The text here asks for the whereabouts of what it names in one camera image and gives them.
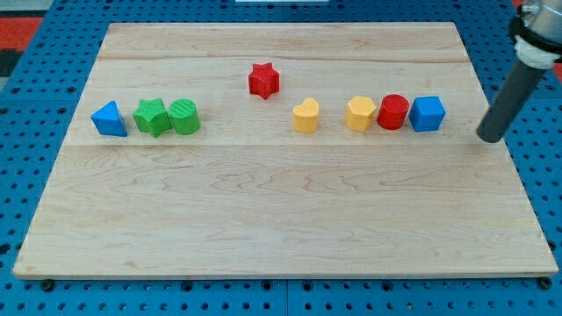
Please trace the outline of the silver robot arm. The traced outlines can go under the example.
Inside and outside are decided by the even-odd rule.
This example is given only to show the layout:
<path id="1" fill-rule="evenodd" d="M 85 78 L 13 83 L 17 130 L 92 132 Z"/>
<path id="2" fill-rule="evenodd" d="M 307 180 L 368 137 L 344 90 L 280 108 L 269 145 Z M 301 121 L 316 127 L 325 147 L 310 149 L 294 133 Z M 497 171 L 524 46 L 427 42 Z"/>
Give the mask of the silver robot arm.
<path id="1" fill-rule="evenodd" d="M 525 0 L 516 6 L 509 33 L 545 52 L 561 55 L 561 0 Z"/>

